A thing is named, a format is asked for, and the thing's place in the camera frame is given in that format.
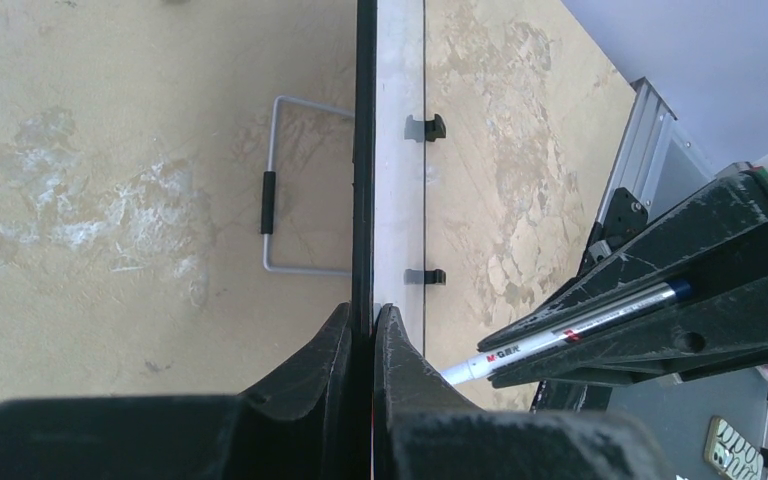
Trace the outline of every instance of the marker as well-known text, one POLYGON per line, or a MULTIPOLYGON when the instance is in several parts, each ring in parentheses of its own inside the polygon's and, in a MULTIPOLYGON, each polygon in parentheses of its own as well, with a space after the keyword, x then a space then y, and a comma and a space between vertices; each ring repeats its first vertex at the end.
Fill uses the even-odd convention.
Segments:
POLYGON ((690 294, 690 285, 684 280, 659 283, 577 315, 551 330, 544 330, 476 355, 464 363, 446 369, 442 375, 452 385, 484 378, 501 367, 552 348, 575 343, 586 336, 631 320, 652 309, 684 300, 690 294))

